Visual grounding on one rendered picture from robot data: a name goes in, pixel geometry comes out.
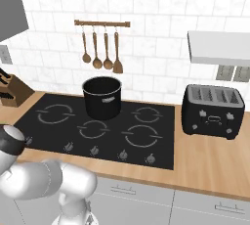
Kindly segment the black stock pot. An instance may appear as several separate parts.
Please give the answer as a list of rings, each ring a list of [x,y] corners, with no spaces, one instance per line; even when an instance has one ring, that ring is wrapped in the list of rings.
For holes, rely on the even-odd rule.
[[[96,76],[83,85],[85,108],[89,117],[96,120],[115,118],[121,111],[121,82],[109,76]]]

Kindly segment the long wooden spoon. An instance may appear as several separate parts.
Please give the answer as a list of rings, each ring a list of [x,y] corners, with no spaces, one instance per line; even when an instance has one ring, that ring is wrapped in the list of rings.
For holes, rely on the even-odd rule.
[[[95,59],[93,60],[93,67],[100,69],[103,66],[102,61],[98,58],[98,51],[97,51],[97,34],[93,32],[93,43],[94,43],[94,50],[95,50]]]

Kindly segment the black four-slot toaster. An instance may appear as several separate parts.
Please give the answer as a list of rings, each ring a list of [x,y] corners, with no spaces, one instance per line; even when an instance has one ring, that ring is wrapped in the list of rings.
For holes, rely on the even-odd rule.
[[[245,112],[237,89],[189,84],[182,103],[182,127],[188,134],[208,135],[234,140]]]

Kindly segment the grey double wall outlet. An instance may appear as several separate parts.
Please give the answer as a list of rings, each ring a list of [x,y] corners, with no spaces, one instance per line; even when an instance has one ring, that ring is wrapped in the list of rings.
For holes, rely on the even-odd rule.
[[[219,66],[216,79],[223,81],[249,82],[250,67]]]

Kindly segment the small wooden spoon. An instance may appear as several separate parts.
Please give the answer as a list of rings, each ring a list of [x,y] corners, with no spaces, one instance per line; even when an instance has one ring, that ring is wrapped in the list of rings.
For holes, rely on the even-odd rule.
[[[82,60],[83,60],[84,63],[89,64],[91,62],[91,57],[87,53],[87,45],[86,45],[85,33],[82,33],[82,39],[83,39],[83,44],[84,44],[84,54],[83,54]]]

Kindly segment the wooden ladle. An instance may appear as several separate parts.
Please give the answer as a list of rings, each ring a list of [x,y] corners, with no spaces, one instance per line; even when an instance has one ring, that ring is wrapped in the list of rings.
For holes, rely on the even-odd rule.
[[[108,35],[104,35],[104,46],[105,46],[105,60],[104,60],[104,68],[105,69],[112,69],[113,62],[109,59],[108,56]]]

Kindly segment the wooden spatula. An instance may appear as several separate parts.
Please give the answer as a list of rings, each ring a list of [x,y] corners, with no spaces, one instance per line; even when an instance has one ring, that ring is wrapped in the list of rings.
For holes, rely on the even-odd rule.
[[[113,64],[113,72],[114,73],[122,73],[123,66],[119,60],[119,55],[118,55],[118,51],[119,51],[118,32],[114,33],[114,43],[115,43],[115,61]]]

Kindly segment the black glass hob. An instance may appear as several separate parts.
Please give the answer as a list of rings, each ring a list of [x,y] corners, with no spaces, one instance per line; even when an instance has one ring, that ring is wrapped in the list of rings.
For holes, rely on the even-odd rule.
[[[81,97],[44,95],[15,123],[32,137],[30,149],[105,159],[161,169],[174,168],[175,108],[137,102],[122,102],[120,114],[111,120],[93,120]],[[70,152],[64,146],[73,143]],[[99,153],[90,150],[97,146]],[[119,158],[125,150],[128,157]],[[155,163],[146,158],[153,154]]]

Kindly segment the wooden knife block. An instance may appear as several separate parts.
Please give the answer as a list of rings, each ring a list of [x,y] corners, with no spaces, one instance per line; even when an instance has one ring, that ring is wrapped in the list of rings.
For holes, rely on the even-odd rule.
[[[14,74],[0,68],[0,102],[5,107],[19,107],[35,91]]]

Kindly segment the grey drawer front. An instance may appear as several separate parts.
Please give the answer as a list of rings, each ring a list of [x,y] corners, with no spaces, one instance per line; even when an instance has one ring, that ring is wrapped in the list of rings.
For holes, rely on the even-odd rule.
[[[244,209],[245,214],[215,209],[215,204]],[[176,191],[170,225],[250,225],[250,202]]]
[[[117,185],[136,195],[112,192]],[[100,225],[168,225],[173,195],[171,189],[99,177],[90,201]]]

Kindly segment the wooden utensil rail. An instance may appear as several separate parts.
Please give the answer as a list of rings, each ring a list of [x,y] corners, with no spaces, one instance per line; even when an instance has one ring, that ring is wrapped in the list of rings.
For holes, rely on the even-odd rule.
[[[74,20],[74,25],[130,27],[131,23],[130,22],[90,22],[90,21]]]

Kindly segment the white wall shelf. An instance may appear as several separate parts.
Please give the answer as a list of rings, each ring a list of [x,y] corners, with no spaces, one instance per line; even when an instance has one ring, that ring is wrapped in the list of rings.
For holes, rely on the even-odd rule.
[[[250,67],[250,33],[191,30],[187,45],[193,64]]]

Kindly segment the grey wall cabinet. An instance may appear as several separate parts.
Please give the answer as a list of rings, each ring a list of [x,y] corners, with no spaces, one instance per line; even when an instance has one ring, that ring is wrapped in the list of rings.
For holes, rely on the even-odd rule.
[[[28,30],[22,0],[0,0],[0,42]]]

